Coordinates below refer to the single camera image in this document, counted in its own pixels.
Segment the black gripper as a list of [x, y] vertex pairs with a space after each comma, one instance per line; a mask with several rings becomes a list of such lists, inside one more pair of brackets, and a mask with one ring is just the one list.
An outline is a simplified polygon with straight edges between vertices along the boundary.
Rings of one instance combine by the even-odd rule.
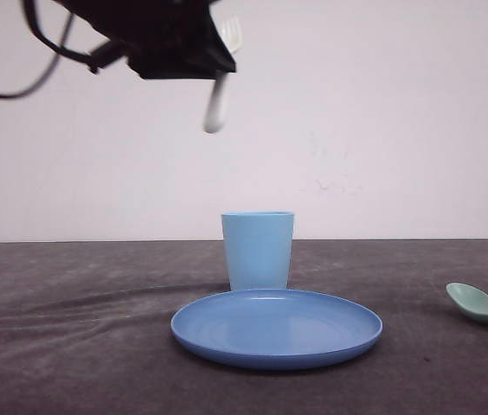
[[207, 79], [234, 73], [210, 1], [61, 1], [109, 42], [90, 54], [90, 68], [126, 58], [143, 79]]

